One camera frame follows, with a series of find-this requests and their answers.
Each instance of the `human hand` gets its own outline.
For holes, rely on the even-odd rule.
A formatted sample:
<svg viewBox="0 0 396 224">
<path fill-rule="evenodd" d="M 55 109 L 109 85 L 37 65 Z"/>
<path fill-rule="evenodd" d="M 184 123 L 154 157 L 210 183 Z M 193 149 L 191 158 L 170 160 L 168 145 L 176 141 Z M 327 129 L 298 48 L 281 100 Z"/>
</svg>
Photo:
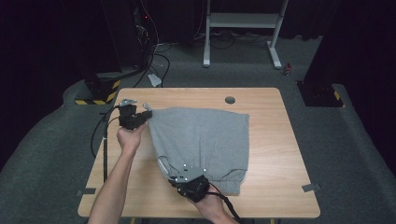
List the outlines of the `human hand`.
<svg viewBox="0 0 396 224">
<path fill-rule="evenodd" d="M 210 186 L 208 192 L 219 193 L 215 187 Z M 206 194 L 206 196 L 198 203 L 189 200 L 195 205 L 201 215 L 213 223 L 237 223 L 230 215 L 224 211 L 222 199 L 213 194 Z"/>
<path fill-rule="evenodd" d="M 147 124 L 144 123 L 135 130 L 120 128 L 117 131 L 117 139 L 119 140 L 122 152 L 131 153 L 134 156 L 140 145 L 142 132 L 146 125 Z"/>
</svg>

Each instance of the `white metal stand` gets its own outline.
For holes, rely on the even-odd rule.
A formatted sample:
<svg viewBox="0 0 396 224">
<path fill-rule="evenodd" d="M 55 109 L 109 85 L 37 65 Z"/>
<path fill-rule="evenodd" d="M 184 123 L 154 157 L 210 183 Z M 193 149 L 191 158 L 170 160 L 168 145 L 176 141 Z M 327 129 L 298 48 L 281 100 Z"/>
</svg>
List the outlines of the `white metal stand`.
<svg viewBox="0 0 396 224">
<path fill-rule="evenodd" d="M 275 44 L 279 30 L 285 17 L 289 0 L 283 0 L 279 13 L 276 14 L 248 14 L 248 13 L 211 13 L 210 0 L 207 0 L 206 34 L 204 49 L 204 67 L 210 66 L 210 28 L 211 27 L 240 27 L 240 28 L 271 28 L 274 30 L 273 39 L 267 41 L 267 46 L 274 62 L 274 67 L 280 69 L 282 64 L 277 56 Z"/>
</svg>

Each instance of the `person's left arm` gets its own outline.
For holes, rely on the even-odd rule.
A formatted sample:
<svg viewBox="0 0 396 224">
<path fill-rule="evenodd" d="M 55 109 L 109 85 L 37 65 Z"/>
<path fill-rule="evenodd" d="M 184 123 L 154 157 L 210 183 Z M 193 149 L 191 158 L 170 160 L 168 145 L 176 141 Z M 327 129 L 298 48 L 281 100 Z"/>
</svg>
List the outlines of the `person's left arm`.
<svg viewBox="0 0 396 224">
<path fill-rule="evenodd" d="M 88 223 L 119 223 L 125 204 L 129 173 L 145 126 L 143 124 L 134 131 L 120 128 L 117 132 L 122 152 L 96 196 Z"/>
</svg>

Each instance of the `gray cloth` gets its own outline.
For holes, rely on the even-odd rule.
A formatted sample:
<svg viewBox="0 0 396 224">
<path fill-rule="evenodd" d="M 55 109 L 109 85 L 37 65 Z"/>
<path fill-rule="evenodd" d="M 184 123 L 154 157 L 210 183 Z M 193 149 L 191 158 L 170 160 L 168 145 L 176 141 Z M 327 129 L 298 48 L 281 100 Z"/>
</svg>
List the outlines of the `gray cloth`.
<svg viewBox="0 0 396 224">
<path fill-rule="evenodd" d="M 206 169 L 224 193 L 239 193 L 248 170 L 247 114 L 179 107 L 152 112 L 148 125 L 166 178 L 187 164 Z"/>
</svg>

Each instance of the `wooden tabletop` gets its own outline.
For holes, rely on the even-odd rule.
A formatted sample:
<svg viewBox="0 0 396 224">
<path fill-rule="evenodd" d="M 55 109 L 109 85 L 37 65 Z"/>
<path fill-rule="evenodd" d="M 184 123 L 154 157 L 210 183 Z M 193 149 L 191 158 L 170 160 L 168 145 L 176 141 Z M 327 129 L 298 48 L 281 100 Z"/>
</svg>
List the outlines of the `wooden tabletop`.
<svg viewBox="0 0 396 224">
<path fill-rule="evenodd" d="M 225 98 L 232 96 L 234 104 Z M 116 105 L 124 98 L 153 109 L 168 107 L 213 108 L 249 114 L 249 159 L 245 181 L 238 196 L 229 196 L 240 217 L 318 217 L 320 210 L 310 184 L 290 120 L 279 90 L 275 88 L 145 88 L 120 90 Z M 115 110 L 112 118 L 119 111 Z M 108 171 L 114 167 L 120 146 L 116 138 L 118 121 L 108 127 Z M 103 185 L 103 143 L 100 146 L 78 213 L 87 217 Z M 155 158 L 149 127 L 134 157 L 123 217 L 201 217 L 163 177 Z"/>
</svg>

